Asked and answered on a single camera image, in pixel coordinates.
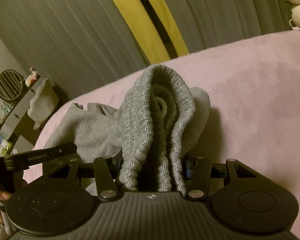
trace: gray garment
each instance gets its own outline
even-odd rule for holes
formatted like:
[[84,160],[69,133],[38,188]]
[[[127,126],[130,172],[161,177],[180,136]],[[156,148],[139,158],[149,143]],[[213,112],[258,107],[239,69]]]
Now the gray garment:
[[209,111],[204,90],[189,89],[174,70],[153,65],[136,80],[118,110],[88,103],[85,111],[73,104],[45,147],[74,142],[83,162],[115,156],[122,148],[124,162],[117,179],[121,190],[185,194],[181,158],[197,143]]

